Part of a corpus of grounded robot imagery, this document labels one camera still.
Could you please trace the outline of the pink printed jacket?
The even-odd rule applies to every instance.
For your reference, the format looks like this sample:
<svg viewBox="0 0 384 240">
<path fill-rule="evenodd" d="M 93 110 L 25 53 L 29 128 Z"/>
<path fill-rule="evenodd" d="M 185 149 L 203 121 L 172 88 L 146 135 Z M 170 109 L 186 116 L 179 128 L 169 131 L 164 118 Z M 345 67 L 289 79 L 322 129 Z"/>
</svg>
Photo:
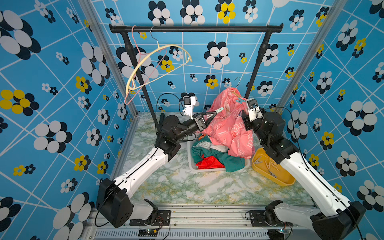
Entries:
<svg viewBox="0 0 384 240">
<path fill-rule="evenodd" d="M 210 111 L 221 107 L 224 110 L 216 115 L 203 134 L 209 136 L 214 145 L 229 148 L 230 156 L 250 159 L 255 153 L 253 133 L 246 131 L 241 117 L 242 110 L 248 113 L 248 106 L 236 102 L 238 97 L 231 93 L 235 90 L 225 89 L 215 98 Z"/>
</svg>

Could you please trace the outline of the wooden hanger of pink jacket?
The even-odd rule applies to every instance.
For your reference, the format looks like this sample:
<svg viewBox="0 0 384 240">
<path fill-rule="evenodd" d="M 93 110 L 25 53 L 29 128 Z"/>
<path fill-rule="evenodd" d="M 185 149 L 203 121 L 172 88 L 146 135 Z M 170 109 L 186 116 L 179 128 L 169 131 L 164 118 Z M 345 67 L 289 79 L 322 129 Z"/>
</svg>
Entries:
<svg viewBox="0 0 384 240">
<path fill-rule="evenodd" d="M 236 77 L 235 80 L 238 80 L 238 83 L 237 83 L 237 85 L 235 87 L 236 90 L 235 91 L 231 91 L 231 93 L 234 94 L 236 97 L 241 98 L 242 96 L 237 91 L 238 91 L 238 87 L 239 87 L 242 79 L 240 77 Z"/>
</svg>

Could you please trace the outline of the red white rainbow jacket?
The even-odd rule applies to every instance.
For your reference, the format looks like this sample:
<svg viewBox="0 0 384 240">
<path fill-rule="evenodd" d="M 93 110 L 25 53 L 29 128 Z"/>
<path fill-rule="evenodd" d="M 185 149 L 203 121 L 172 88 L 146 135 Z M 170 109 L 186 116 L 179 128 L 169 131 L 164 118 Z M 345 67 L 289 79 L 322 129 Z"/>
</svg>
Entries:
<svg viewBox="0 0 384 240">
<path fill-rule="evenodd" d="M 201 156 L 201 160 L 196 163 L 196 166 L 199 170 L 225 168 L 225 166 L 217 158 L 213 156 L 205 157 L 204 155 Z"/>
</svg>

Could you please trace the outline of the beige clothespin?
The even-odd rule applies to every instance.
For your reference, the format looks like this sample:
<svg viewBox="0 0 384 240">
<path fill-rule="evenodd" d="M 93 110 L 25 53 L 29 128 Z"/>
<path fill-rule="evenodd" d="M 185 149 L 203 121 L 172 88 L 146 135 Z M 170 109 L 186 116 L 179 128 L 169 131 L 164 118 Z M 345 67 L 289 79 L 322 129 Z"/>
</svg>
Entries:
<svg viewBox="0 0 384 240">
<path fill-rule="evenodd" d="M 279 167 L 278 165 L 276 164 L 276 162 L 273 160 L 273 159 L 269 159 L 266 161 L 266 167 L 267 167 L 267 170 L 268 172 L 271 174 L 271 175 L 274 175 L 274 172 L 276 171 L 279 171 Z"/>
</svg>

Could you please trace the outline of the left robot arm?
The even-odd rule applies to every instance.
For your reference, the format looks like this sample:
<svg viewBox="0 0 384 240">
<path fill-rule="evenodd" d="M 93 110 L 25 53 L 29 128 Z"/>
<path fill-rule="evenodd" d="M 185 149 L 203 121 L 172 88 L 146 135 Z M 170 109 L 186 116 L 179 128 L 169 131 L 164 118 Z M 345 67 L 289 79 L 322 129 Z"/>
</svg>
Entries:
<svg viewBox="0 0 384 240">
<path fill-rule="evenodd" d="M 181 123 L 175 115 L 161 114 L 160 130 L 151 151 L 129 171 L 114 180 L 104 179 L 99 186 L 96 208 L 108 223 L 119 228 L 127 221 L 151 225 L 158 219 L 158 207 L 149 200 L 132 201 L 138 188 L 160 167 L 168 163 L 180 150 L 180 141 L 205 130 L 215 116 L 223 111 L 196 113 Z"/>
</svg>

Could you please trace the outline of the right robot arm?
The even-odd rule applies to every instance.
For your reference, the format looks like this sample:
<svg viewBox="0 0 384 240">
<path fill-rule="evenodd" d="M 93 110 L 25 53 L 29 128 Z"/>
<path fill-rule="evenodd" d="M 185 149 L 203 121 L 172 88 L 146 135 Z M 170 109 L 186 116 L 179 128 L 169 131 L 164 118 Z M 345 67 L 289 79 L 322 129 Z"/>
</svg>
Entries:
<svg viewBox="0 0 384 240">
<path fill-rule="evenodd" d="M 329 184 L 305 160 L 298 145 L 283 137 L 285 121 L 276 112 L 241 111 L 247 131 L 256 134 L 266 154 L 290 173 L 309 193 L 317 208 L 292 206 L 275 200 L 266 206 L 266 222 L 299 225 L 315 232 L 322 240 L 343 240 L 359 230 L 366 209 L 352 202 Z"/>
</svg>

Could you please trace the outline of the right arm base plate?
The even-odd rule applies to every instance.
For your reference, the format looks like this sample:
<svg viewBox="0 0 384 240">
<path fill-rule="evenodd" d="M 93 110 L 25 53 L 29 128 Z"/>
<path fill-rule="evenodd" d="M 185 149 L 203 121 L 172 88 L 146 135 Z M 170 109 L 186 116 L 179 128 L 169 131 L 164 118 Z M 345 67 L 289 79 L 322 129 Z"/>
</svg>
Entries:
<svg viewBox="0 0 384 240">
<path fill-rule="evenodd" d="M 290 228 L 292 223 L 279 221 L 269 211 L 247 211 L 245 219 L 251 222 L 253 227 L 277 227 Z"/>
</svg>

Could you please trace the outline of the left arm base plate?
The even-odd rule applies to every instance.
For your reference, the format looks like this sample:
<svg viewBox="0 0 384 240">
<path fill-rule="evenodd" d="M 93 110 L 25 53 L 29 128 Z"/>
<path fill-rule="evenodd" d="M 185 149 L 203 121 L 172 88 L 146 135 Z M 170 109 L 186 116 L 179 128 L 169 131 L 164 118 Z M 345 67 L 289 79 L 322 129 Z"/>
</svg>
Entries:
<svg viewBox="0 0 384 240">
<path fill-rule="evenodd" d="M 156 210 L 154 211 L 147 219 L 130 219 L 130 226 L 138 227 L 161 227 L 169 226 L 171 220 L 171 211 L 170 210 Z"/>
</svg>

